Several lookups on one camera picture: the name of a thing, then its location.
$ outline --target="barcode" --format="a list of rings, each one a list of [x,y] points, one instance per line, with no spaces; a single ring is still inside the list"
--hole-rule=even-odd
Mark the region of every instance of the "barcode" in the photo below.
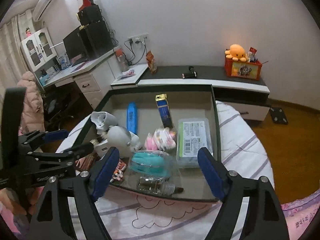
[[[190,153],[191,143],[190,140],[184,140],[184,153]]]

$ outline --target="plastic bottle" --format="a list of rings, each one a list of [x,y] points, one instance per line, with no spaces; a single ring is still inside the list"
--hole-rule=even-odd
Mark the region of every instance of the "plastic bottle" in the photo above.
[[[183,192],[182,187],[176,187],[164,178],[141,176],[138,180],[137,190],[155,195],[172,195]]]
[[[127,71],[129,69],[129,66],[128,66],[127,60],[125,59],[125,55],[122,52],[122,49],[116,50],[116,56],[120,62],[121,71],[122,72]]]

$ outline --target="paper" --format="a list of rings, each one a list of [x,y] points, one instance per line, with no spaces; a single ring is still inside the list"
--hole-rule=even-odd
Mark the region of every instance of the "paper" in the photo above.
[[[204,121],[183,122],[180,157],[196,157],[198,150],[202,147],[207,147]]]

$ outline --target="black speaker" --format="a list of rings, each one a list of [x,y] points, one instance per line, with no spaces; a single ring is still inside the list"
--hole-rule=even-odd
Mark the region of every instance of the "black speaker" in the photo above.
[[[84,7],[78,12],[81,25],[87,25],[95,22],[102,21],[102,15],[98,5],[93,4],[91,6]]]
[[[113,49],[112,39],[104,21],[85,26],[79,34],[90,59],[100,57]]]

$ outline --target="orange octopus plush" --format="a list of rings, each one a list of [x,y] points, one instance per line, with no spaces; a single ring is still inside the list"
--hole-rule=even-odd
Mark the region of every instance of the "orange octopus plush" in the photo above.
[[[246,62],[249,60],[248,55],[245,53],[244,48],[242,48],[239,44],[233,44],[230,46],[229,50],[225,51],[226,58],[232,59],[233,61],[242,61]]]

